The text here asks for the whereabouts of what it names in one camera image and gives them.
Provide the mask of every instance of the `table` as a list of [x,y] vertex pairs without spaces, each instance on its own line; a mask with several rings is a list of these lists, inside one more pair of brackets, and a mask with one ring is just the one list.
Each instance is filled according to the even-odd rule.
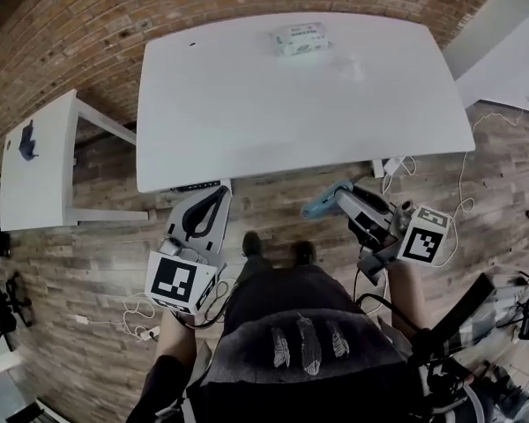
[[[52,226],[75,226],[79,221],[146,220],[146,211],[108,211],[72,207],[72,169],[78,118],[135,144],[135,133],[125,129],[77,98],[71,90],[58,97],[4,140],[0,227],[4,231]],[[31,160],[19,151],[22,131],[33,121],[35,140]]]
[[[276,56],[269,32],[322,22],[332,47]],[[337,12],[271,14],[172,33],[145,49],[138,188],[474,149],[429,30]]]

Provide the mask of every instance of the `tabletop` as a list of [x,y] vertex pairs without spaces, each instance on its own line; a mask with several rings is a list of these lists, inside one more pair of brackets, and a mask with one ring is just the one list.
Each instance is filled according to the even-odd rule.
[[[322,22],[331,47],[277,56],[269,33]],[[336,12],[272,14],[151,41],[138,102],[138,188],[474,148],[430,31]]]
[[[0,188],[2,230],[67,225],[78,122],[76,94],[72,90],[53,100],[6,136]],[[28,161],[19,151],[19,142],[31,121],[37,156]]]

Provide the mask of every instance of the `black shoe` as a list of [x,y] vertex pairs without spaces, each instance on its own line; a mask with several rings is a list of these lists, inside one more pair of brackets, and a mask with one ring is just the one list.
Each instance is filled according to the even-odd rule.
[[294,245],[296,265],[305,266],[316,262],[316,248],[309,241],[300,241]]
[[245,234],[242,249],[243,255],[246,257],[263,255],[263,243],[258,238],[257,232],[247,232]]

